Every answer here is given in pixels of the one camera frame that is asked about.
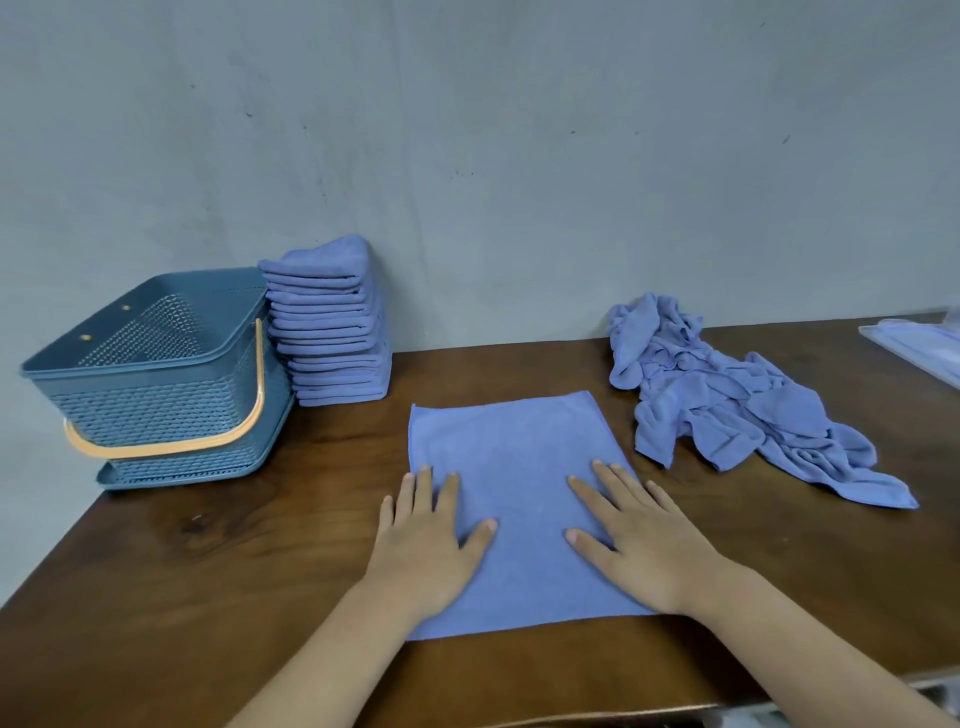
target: basket rim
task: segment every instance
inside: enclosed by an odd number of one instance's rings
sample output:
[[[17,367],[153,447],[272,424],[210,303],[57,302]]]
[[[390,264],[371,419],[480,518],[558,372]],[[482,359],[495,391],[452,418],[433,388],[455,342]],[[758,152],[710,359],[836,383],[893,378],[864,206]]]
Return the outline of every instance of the basket rim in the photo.
[[[33,356],[31,356],[29,359],[23,362],[23,364],[20,365],[19,373],[21,376],[30,380],[64,379],[68,377],[74,378],[74,377],[81,377],[81,376],[109,376],[109,375],[117,375],[117,374],[126,374],[131,372],[148,372],[148,371],[153,371],[157,369],[173,369],[175,367],[196,366],[198,364],[205,364],[207,362],[213,361],[214,359],[218,359],[221,356],[223,356],[226,352],[228,352],[230,349],[232,349],[232,347],[237,343],[240,337],[244,334],[249,324],[251,324],[253,320],[256,318],[257,313],[263,307],[263,304],[266,300],[266,291],[267,291],[266,281],[264,281],[264,284],[263,284],[263,294],[260,296],[259,299],[257,299],[255,302],[251,304],[250,308],[244,314],[243,320],[239,324],[237,324],[236,329],[230,334],[230,336],[228,336],[224,340],[224,342],[220,346],[216,347],[215,349],[211,349],[208,352],[195,354],[193,356],[183,356],[183,357],[172,358],[172,359],[158,359],[156,361],[150,361],[150,362],[141,361],[141,362],[133,362],[129,364],[106,364],[101,366],[66,367],[66,368],[58,368],[58,369],[38,369],[38,370],[31,370],[29,368],[31,362],[35,361],[36,359],[39,359],[50,347],[55,346],[60,340],[68,336],[75,335],[76,331],[80,331],[84,327],[86,327],[87,322],[89,322],[94,317],[98,316],[101,312],[109,309],[111,306],[121,303],[124,299],[126,299],[131,293],[136,291],[138,288],[146,286],[155,280],[176,277],[176,276],[197,275],[197,274],[203,274],[203,273],[216,274],[216,273],[226,273],[226,272],[236,272],[236,271],[250,271],[251,274],[253,271],[256,271],[257,273],[259,273],[259,269],[255,267],[240,266],[236,268],[212,268],[212,269],[202,269],[198,271],[172,271],[169,273],[161,273],[159,275],[152,276],[144,280],[142,283],[135,286],[131,290],[127,291],[122,296],[119,296],[118,298],[114,299],[112,302],[108,303],[107,305],[102,306],[97,311],[95,311],[94,313],[90,314],[85,319],[83,319],[79,324],[77,324],[76,326],[71,328],[69,331],[67,331],[65,334],[57,337],[50,344],[43,347],[43,349],[35,353]]]

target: wood grain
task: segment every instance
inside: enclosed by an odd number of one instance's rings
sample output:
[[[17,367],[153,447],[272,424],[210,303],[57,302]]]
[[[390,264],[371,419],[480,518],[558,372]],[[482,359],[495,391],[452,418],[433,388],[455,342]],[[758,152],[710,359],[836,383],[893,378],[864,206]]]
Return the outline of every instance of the wood grain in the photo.
[[[5,726],[218,728],[363,573],[377,504],[407,469],[413,402],[590,390],[634,467],[723,553],[900,675],[960,666],[960,393],[840,321],[716,328],[863,430],[922,510],[849,503],[753,457],[718,474],[678,444],[633,453],[636,394],[605,340],[397,354],[390,396],[292,413],[267,464],[230,482],[104,494],[0,611]],[[408,644],[363,726],[472,728],[756,700],[688,619],[593,619]]]

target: blue plastic basket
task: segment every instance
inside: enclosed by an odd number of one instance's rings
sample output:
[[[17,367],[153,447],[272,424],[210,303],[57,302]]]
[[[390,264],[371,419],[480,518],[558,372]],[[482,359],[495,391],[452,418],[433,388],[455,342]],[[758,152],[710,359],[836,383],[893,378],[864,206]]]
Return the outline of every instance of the blue plastic basket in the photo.
[[[109,461],[104,487],[249,473],[293,401],[261,324],[265,292],[256,268],[157,276],[28,359],[22,374],[63,413],[71,443]]]

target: basket handle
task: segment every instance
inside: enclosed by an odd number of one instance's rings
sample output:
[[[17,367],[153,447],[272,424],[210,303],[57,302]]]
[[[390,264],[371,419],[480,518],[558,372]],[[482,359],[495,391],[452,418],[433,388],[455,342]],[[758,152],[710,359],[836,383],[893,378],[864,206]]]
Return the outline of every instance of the basket handle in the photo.
[[[178,440],[172,443],[151,443],[147,445],[124,445],[116,448],[106,448],[95,445],[86,440],[69,420],[63,421],[67,442],[84,455],[102,457],[107,460],[118,460],[128,457],[157,457],[158,455],[173,455],[177,452],[192,452],[198,449],[218,448],[229,445],[246,435],[256,425],[263,412],[267,399],[267,383],[263,364],[263,324],[256,320],[256,402],[246,419],[238,426],[219,435],[196,437],[192,440]]]

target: left hand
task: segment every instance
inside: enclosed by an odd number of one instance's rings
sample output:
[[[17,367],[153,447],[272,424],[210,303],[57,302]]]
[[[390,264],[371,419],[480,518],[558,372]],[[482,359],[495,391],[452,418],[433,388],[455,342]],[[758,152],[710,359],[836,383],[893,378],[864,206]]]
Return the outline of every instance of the left hand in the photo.
[[[394,500],[380,505],[380,525],[363,582],[416,621],[448,607],[469,583],[497,523],[488,519],[474,529],[463,548],[453,530],[460,476],[448,475],[437,508],[433,507],[433,474],[428,467],[400,481]]]

